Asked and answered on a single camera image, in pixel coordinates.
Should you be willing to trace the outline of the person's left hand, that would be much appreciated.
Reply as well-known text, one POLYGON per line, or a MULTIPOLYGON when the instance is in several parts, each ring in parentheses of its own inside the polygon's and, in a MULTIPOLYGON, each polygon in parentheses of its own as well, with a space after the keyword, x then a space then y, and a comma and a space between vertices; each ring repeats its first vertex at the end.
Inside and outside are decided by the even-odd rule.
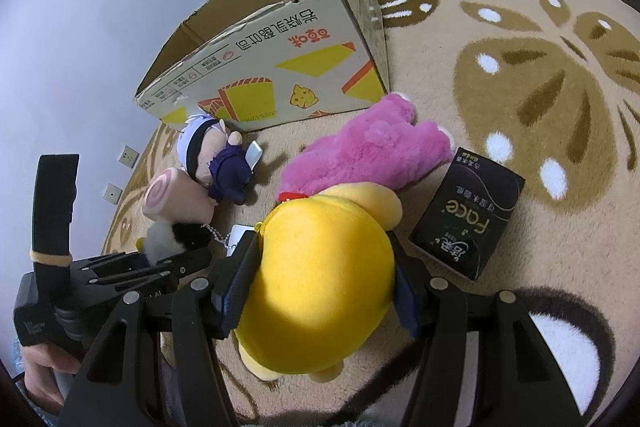
POLYGON ((75 375, 80 369, 80 362, 52 343, 22 346, 21 355, 25 371, 24 385, 29 399, 48 413, 60 413, 65 399, 54 373, 75 375))

